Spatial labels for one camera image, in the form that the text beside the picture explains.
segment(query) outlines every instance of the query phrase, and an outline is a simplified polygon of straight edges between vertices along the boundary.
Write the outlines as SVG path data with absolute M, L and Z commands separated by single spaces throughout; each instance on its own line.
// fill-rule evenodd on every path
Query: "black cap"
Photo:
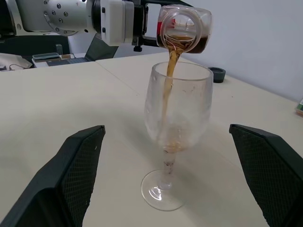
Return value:
M 214 73 L 214 83 L 222 83 L 224 81 L 226 71 L 216 67 L 209 68 Z

